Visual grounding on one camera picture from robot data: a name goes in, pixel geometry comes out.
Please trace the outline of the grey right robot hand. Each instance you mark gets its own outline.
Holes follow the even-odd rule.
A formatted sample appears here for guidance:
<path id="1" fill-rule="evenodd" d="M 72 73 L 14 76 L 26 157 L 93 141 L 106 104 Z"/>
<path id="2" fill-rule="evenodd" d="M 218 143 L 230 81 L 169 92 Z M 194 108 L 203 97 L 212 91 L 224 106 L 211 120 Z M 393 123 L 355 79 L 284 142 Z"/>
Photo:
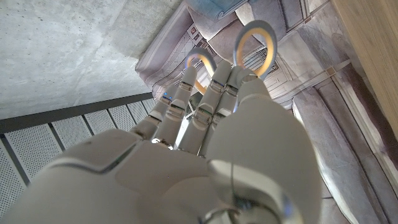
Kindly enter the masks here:
<path id="1" fill-rule="evenodd" d="M 316 223 L 321 177 L 302 124 L 249 69 L 221 62 L 238 92 L 230 115 L 200 141 L 203 119 L 176 143 L 196 78 L 131 131 L 110 129 L 46 165 L 3 223 Z"/>

